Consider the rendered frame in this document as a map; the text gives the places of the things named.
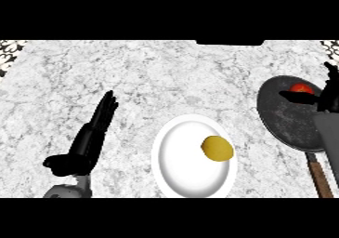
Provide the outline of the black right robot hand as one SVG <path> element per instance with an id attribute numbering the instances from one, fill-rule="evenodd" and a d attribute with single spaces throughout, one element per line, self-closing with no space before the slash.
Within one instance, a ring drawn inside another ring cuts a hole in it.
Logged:
<path id="1" fill-rule="evenodd" d="M 319 112 L 339 113 L 339 71 L 329 62 L 325 62 L 325 66 L 329 69 L 329 80 L 319 96 L 307 92 L 291 91 L 281 91 L 279 94 L 293 103 L 316 104 Z"/>

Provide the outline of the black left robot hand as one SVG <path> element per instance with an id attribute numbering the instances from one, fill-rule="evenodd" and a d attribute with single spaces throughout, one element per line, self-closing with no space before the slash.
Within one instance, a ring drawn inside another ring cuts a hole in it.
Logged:
<path id="1" fill-rule="evenodd" d="M 57 177 L 86 176 L 94 170 L 117 107 L 117 98 L 113 91 L 108 91 L 100 101 L 91 121 L 79 130 L 70 152 L 50 156 L 44 162 L 44 166 L 51 169 Z"/>

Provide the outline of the yellow lemon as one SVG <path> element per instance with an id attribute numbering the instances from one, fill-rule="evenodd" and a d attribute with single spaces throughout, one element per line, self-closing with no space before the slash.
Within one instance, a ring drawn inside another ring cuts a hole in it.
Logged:
<path id="1" fill-rule="evenodd" d="M 225 162 L 234 157 L 229 141 L 220 136 L 209 136 L 201 144 L 207 157 L 216 162 Z"/>

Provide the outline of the red tomato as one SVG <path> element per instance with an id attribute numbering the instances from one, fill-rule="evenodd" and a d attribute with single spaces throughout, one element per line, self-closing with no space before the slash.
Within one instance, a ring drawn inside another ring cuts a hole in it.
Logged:
<path id="1" fill-rule="evenodd" d="M 306 92 L 306 93 L 315 94 L 315 90 L 313 90 L 312 86 L 304 83 L 294 84 L 290 87 L 290 91 L 291 92 Z"/>

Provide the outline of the white plate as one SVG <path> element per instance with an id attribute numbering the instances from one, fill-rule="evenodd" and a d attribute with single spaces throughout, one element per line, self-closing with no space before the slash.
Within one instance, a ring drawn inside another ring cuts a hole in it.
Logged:
<path id="1" fill-rule="evenodd" d="M 220 124 L 201 114 L 184 114 L 163 126 L 151 149 L 151 170 L 169 198 L 226 198 L 237 179 L 238 155 L 226 162 L 204 154 L 209 136 L 232 139 Z"/>

